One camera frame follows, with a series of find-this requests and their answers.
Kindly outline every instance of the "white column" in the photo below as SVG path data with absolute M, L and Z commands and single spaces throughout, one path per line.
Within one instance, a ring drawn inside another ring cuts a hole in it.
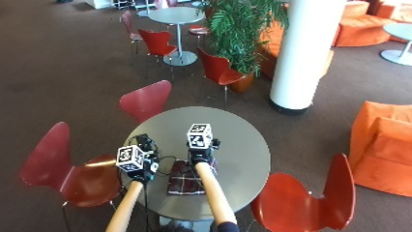
M 280 113 L 299 115 L 311 106 L 345 3 L 289 0 L 289 27 L 271 89 L 271 104 Z

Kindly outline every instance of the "table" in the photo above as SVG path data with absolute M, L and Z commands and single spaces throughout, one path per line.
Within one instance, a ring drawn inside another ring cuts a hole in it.
M 392 23 L 384 26 L 384 30 L 393 36 L 408 41 L 403 50 L 384 50 L 381 56 L 397 63 L 399 65 L 412 66 L 412 54 L 408 52 L 412 44 L 412 24 L 409 23 Z
M 180 25 L 185 23 L 192 23 L 203 20 L 205 14 L 196 8 L 188 7 L 173 7 L 173 8 L 164 8 L 149 13 L 149 18 L 153 21 L 165 23 L 165 24 L 175 24 L 177 28 L 177 51 L 175 51 L 171 55 L 171 62 L 168 57 L 164 57 L 164 61 L 167 64 L 173 66 L 187 66 L 192 64 L 197 56 L 191 51 L 181 50 L 181 40 L 180 40 Z
M 155 140 L 161 157 L 176 156 L 187 160 L 187 131 L 192 124 L 211 124 L 213 138 L 221 141 L 213 152 L 217 159 L 217 181 L 233 211 L 240 210 L 263 189 L 271 171 L 267 142 L 253 125 L 237 115 L 215 108 L 192 106 L 176 108 L 148 119 L 129 138 L 147 133 Z M 169 173 L 173 159 L 160 161 L 159 170 Z M 160 216 L 177 220 L 211 220 L 212 213 L 205 195 L 167 195 L 168 176 L 157 172 L 147 186 L 148 209 Z M 131 178 L 123 173 L 124 183 Z M 144 205 L 144 194 L 137 201 Z

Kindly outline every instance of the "orange armchair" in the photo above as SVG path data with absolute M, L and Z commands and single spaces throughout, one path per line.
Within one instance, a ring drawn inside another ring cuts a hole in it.
M 356 184 L 412 196 L 412 105 L 367 101 L 352 127 L 349 165 Z
M 389 40 L 383 26 L 395 21 L 367 14 L 368 2 L 347 3 L 332 46 L 367 46 Z

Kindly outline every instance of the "orange sofa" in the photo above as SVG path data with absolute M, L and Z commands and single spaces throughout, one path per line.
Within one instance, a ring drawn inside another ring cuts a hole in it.
M 364 103 L 352 126 L 349 166 L 356 184 L 412 196 L 412 105 Z
M 332 46 L 365 46 L 389 40 L 383 26 L 393 20 L 367 14 L 368 2 L 347 3 Z
M 412 1 L 407 2 L 393 2 L 387 1 L 379 5 L 376 16 L 388 18 L 396 22 L 412 23 Z M 407 43 L 407 41 L 400 38 L 391 36 L 392 41 Z
M 268 43 L 263 44 L 260 47 L 260 53 L 263 55 L 263 61 L 260 63 L 260 72 L 269 78 L 273 78 L 275 67 L 277 63 L 277 59 L 280 56 L 280 49 L 281 49 L 281 37 L 283 37 L 283 28 L 280 25 L 273 22 L 271 27 L 265 30 L 265 32 L 260 35 L 260 41 L 269 41 Z M 321 78 L 331 65 L 333 57 L 333 51 L 329 50 L 328 57 L 324 63 L 324 69 L 319 78 Z

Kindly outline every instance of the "red seat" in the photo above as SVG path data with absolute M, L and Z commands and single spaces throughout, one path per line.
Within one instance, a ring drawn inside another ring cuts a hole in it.
M 244 74 L 231 69 L 231 62 L 227 58 L 208 55 L 199 47 L 197 52 L 204 64 L 205 78 L 211 79 L 216 84 L 224 86 L 224 107 L 225 107 L 228 101 L 228 85 L 243 80 Z
M 68 202 L 79 207 L 92 207 L 107 202 L 112 204 L 121 189 L 115 162 L 116 156 L 101 155 L 83 166 L 73 166 L 69 157 L 69 128 L 60 122 L 28 156 L 20 176 L 29 185 L 48 186 L 61 193 L 67 223 L 64 205 Z
M 171 54 L 177 50 L 175 45 L 168 45 L 169 32 L 149 32 L 139 29 L 139 34 L 145 42 L 148 48 L 148 55 L 155 55 L 159 63 L 159 56 L 168 57 L 169 71 L 171 71 L 171 82 L 175 81 L 172 74 Z M 148 66 L 145 66 L 145 77 L 148 74 Z
M 205 35 L 208 34 L 208 28 L 203 25 L 191 25 L 187 35 L 187 43 L 189 42 L 189 35 L 197 37 L 197 46 L 201 44 L 201 36 L 204 36 L 204 44 L 205 44 Z
M 353 217 L 356 189 L 345 155 L 333 156 L 323 196 L 315 198 L 289 175 L 275 173 L 251 203 L 261 225 L 276 231 L 341 230 Z
M 120 98 L 120 106 L 139 123 L 164 111 L 171 84 L 167 80 L 143 87 Z
M 131 30 L 131 11 L 125 11 L 124 14 L 121 14 L 121 20 L 124 21 L 127 32 L 131 38 L 131 65 L 132 65 L 132 44 L 135 42 L 140 42 L 143 38 L 137 32 L 133 32 Z M 136 45 L 136 53 L 139 53 L 139 44 Z

